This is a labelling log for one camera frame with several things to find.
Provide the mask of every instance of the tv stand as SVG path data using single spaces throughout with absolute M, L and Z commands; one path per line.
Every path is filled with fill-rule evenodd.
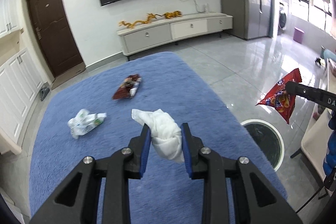
M 121 37 L 123 54 L 132 54 L 179 40 L 232 29 L 233 17 L 223 13 L 197 13 L 172 19 L 158 20 L 124 28 L 117 32 Z

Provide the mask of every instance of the washing machine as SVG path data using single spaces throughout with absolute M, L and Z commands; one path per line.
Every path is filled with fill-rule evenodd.
M 279 28 L 281 30 L 286 30 L 287 16 L 288 16 L 288 3 L 287 2 L 280 2 Z

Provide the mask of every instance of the baseboard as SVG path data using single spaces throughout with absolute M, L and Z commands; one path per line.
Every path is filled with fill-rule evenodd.
M 121 59 L 123 57 L 125 57 L 125 56 L 121 52 L 118 53 L 118 54 L 111 55 L 111 56 L 109 56 L 109 57 L 107 57 L 105 59 L 102 59 L 102 60 L 100 60 L 100 61 L 98 61 L 96 63 L 93 63 L 93 64 L 87 66 L 86 70 L 88 72 L 91 72 L 92 70 L 98 69 L 101 66 L 104 66 L 104 65 L 106 65 L 108 63 L 111 63 L 112 61 L 116 61 L 116 60 Z

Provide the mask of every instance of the drawer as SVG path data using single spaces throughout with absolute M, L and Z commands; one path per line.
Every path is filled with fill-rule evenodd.
M 170 27 L 173 39 L 202 34 L 208 31 L 206 19 L 171 23 Z
M 222 31 L 232 29 L 232 17 L 208 18 L 208 32 Z
M 148 28 L 124 36 L 129 52 L 135 52 L 171 40 L 169 24 Z

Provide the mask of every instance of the metal screw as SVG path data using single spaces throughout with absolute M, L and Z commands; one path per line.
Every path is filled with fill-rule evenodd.
M 202 154 L 209 154 L 211 152 L 211 149 L 208 147 L 202 147 L 201 148 L 201 153 Z
M 124 155 L 130 154 L 131 152 L 132 152 L 132 150 L 129 147 L 124 147 L 121 150 L 121 153 L 124 154 Z
M 240 162 L 241 164 L 248 164 L 248 163 L 250 162 L 250 160 L 249 160 L 249 158 L 243 156 L 243 157 L 240 157 L 240 158 L 239 158 L 239 162 Z
M 85 164 L 90 164 L 90 163 L 93 162 L 93 158 L 90 157 L 90 156 L 86 156 L 86 157 L 83 159 L 83 162 L 84 162 Z

